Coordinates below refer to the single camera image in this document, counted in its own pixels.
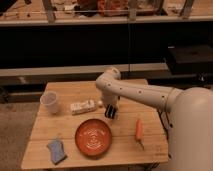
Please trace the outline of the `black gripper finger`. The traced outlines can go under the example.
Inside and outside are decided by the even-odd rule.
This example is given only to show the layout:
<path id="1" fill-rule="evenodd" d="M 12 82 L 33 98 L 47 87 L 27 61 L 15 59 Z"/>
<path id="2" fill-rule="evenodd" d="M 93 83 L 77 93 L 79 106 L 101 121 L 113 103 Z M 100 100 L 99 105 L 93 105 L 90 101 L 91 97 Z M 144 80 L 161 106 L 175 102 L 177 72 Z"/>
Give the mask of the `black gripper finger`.
<path id="1" fill-rule="evenodd" d="M 111 110 L 111 119 L 115 118 L 116 112 L 117 112 L 117 108 L 116 107 L 112 107 L 112 110 Z"/>
<path id="2" fill-rule="evenodd" d="M 105 110 L 105 117 L 107 118 L 111 118 L 111 113 L 112 113 L 112 106 L 111 105 L 107 105 L 106 110 Z"/>

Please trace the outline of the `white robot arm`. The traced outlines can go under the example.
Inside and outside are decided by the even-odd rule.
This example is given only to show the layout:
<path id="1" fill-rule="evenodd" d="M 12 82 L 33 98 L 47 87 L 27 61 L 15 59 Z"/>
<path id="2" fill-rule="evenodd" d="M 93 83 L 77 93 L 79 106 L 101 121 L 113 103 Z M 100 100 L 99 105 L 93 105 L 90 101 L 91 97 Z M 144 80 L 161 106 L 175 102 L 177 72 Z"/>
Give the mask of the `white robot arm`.
<path id="1" fill-rule="evenodd" d="M 213 171 L 213 91 L 128 83 L 115 67 L 95 82 L 105 107 L 118 97 L 170 114 L 168 171 Z"/>

